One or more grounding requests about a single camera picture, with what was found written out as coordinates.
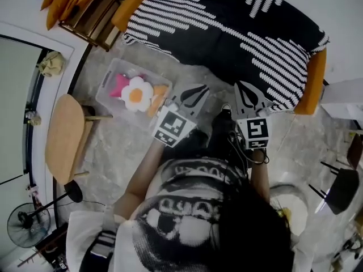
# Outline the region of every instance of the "transparent plastic box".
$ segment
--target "transparent plastic box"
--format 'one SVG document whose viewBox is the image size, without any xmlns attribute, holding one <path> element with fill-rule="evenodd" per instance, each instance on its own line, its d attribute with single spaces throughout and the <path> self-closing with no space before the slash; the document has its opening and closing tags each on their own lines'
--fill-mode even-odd
<svg viewBox="0 0 363 272">
<path fill-rule="evenodd" d="M 114 117 L 121 117 L 127 120 L 132 125 L 151 132 L 152 124 L 155 120 L 147 115 L 147 112 L 132 112 L 126 109 L 125 102 L 121 99 L 110 97 L 109 93 L 116 86 L 116 75 L 125 75 L 128 79 L 136 76 L 141 76 L 144 81 L 149 82 L 152 86 L 165 85 L 168 90 L 164 95 L 167 98 L 171 89 L 172 83 L 149 70 L 136 66 L 130 62 L 124 61 L 119 58 L 114 58 L 108 67 L 108 70 L 102 80 L 102 83 L 96 94 L 96 101 L 106 107 Z"/>
</svg>

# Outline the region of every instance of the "black fan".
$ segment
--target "black fan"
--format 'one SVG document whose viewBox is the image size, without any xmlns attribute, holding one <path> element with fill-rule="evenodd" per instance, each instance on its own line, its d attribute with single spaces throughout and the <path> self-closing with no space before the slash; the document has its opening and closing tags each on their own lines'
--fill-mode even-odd
<svg viewBox="0 0 363 272">
<path fill-rule="evenodd" d="M 35 210 L 33 203 L 24 203 L 11 212 L 7 220 L 7 233 L 10 240 L 22 248 L 38 244 L 50 229 L 50 214 L 47 208 L 62 198 L 69 196 L 74 202 L 83 200 L 82 191 L 73 180 L 65 186 L 66 193 L 47 205 Z"/>
</svg>

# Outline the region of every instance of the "wooden tabletop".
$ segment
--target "wooden tabletop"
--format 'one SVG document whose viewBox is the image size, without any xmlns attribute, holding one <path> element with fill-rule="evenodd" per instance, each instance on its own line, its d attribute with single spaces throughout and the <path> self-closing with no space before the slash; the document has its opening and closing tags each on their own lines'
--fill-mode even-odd
<svg viewBox="0 0 363 272">
<path fill-rule="evenodd" d="M 71 96 L 59 98 L 50 120 L 45 162 L 60 184 L 73 178 L 72 167 L 85 129 L 85 115 L 81 105 Z"/>
</svg>

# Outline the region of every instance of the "beige cloth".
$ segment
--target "beige cloth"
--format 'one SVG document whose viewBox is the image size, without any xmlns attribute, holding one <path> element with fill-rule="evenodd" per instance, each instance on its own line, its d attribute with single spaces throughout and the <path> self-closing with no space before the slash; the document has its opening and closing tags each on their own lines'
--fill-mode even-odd
<svg viewBox="0 0 363 272">
<path fill-rule="evenodd" d="M 50 52 L 39 64 L 38 68 L 41 74 L 46 77 L 52 75 L 59 75 L 62 72 L 64 65 L 64 58 L 59 52 Z"/>
</svg>

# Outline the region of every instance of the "sofa armrest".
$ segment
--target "sofa armrest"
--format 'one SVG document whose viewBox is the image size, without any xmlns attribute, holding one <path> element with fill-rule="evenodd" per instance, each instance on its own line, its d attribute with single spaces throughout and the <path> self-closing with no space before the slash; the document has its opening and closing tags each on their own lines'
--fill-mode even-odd
<svg viewBox="0 0 363 272">
<path fill-rule="evenodd" d="M 112 24 L 125 32 L 130 17 L 143 0 L 124 0 L 112 17 Z"/>
<path fill-rule="evenodd" d="M 294 109 L 295 114 L 312 115 L 323 89 L 327 49 L 313 55 L 307 64 L 307 81 L 304 94 Z"/>
</svg>

